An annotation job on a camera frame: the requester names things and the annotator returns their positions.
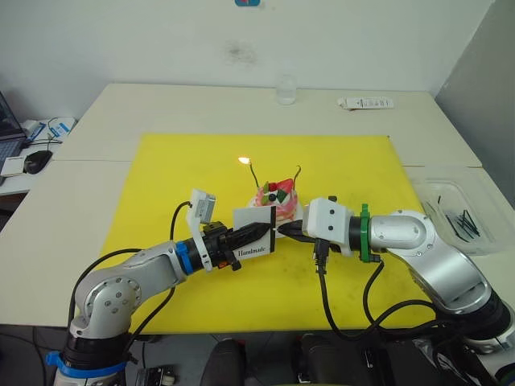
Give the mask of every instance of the blue ring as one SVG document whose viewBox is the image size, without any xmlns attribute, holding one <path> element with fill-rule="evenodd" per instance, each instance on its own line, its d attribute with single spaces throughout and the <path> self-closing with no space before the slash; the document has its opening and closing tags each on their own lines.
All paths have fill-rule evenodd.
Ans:
<svg viewBox="0 0 515 386">
<path fill-rule="evenodd" d="M 47 354 L 47 365 L 48 366 L 57 366 L 59 371 L 70 378 L 97 378 L 99 376 L 110 376 L 112 374 L 116 374 L 120 372 L 124 368 L 126 368 L 127 362 L 121 362 L 119 364 L 115 364 L 109 368 L 95 368 L 93 370 L 78 370 L 76 368 L 69 368 L 63 362 L 63 360 L 59 356 L 58 351 L 50 351 Z"/>
<path fill-rule="evenodd" d="M 175 245 L 175 251 L 179 255 L 180 259 L 183 261 L 184 270 L 187 275 L 191 275 L 193 273 L 192 263 L 190 262 L 190 257 L 187 255 L 187 245 L 180 241 Z"/>
</svg>

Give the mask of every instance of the blue sticker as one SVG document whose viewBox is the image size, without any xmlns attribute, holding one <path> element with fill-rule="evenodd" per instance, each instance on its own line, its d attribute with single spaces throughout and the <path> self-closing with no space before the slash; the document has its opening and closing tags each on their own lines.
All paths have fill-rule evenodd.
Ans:
<svg viewBox="0 0 515 386">
<path fill-rule="evenodd" d="M 258 6 L 261 0 L 234 0 L 237 6 Z"/>
</svg>

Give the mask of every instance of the yellow mat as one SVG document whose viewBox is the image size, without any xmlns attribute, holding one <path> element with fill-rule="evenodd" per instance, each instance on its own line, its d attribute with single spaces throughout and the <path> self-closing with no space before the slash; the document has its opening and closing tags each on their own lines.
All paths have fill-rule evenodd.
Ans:
<svg viewBox="0 0 515 386">
<path fill-rule="evenodd" d="M 292 178 L 302 166 L 297 191 L 302 204 L 336 195 L 359 213 L 368 203 L 372 215 L 399 208 L 420 211 L 418 199 L 387 137 L 173 135 L 147 134 L 118 204 L 103 253 L 120 248 L 148 248 L 167 240 L 175 207 L 193 187 L 216 196 L 213 220 L 232 226 L 232 209 L 245 207 L 255 193 L 249 168 L 237 158 L 252 158 L 262 185 Z M 188 238 L 185 212 L 175 240 Z M 276 252 L 243 262 L 243 268 L 198 272 L 179 285 L 170 303 L 146 333 L 328 329 L 312 260 L 312 244 L 280 239 Z M 128 256 L 115 257 L 104 267 Z M 406 266 L 384 254 L 385 269 L 370 294 L 372 314 L 410 298 L 426 299 Z M 368 326 L 361 305 L 363 288 L 375 264 L 357 256 L 332 253 L 328 293 L 341 328 Z M 164 298 L 149 299 L 133 316 L 132 329 Z M 410 306 L 383 326 L 413 326 L 432 318 L 430 310 Z"/>
</svg>

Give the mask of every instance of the laptop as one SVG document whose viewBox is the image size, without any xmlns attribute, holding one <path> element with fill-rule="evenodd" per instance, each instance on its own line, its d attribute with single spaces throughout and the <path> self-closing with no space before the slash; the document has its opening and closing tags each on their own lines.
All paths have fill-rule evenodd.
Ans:
<svg viewBox="0 0 515 386">
<path fill-rule="evenodd" d="M 27 139 L 22 126 L 14 117 L 0 92 L 0 171 L 7 157 L 16 157 L 22 151 L 22 145 Z M 6 178 L 0 176 L 0 185 Z"/>
</svg>

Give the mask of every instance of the computer mouse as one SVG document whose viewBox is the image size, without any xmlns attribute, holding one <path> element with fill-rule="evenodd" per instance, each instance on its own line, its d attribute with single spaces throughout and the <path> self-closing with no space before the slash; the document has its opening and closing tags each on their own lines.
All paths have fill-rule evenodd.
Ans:
<svg viewBox="0 0 515 386">
<path fill-rule="evenodd" d="M 40 150 L 27 155 L 23 165 L 25 172 L 29 175 L 35 175 L 36 173 L 39 173 L 41 169 L 45 167 L 51 157 L 52 152 L 50 150 Z"/>
</svg>

